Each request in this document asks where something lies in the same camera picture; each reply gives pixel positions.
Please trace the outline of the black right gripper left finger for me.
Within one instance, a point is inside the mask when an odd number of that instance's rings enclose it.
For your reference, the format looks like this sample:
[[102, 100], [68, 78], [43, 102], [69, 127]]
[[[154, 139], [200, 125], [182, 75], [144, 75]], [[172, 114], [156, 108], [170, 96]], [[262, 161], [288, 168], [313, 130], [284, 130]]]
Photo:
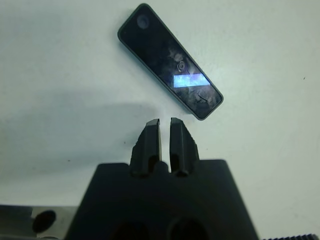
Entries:
[[136, 178], [148, 177], [162, 160], [160, 119], [146, 123], [132, 148], [129, 170]]

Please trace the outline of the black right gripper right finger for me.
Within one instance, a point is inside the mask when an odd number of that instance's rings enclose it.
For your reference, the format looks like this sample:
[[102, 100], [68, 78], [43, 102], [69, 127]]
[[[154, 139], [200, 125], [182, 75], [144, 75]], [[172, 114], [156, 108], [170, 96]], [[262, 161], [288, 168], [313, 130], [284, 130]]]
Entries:
[[176, 117], [170, 121], [169, 157], [171, 173], [177, 177], [189, 176], [200, 160], [196, 142], [184, 122]]

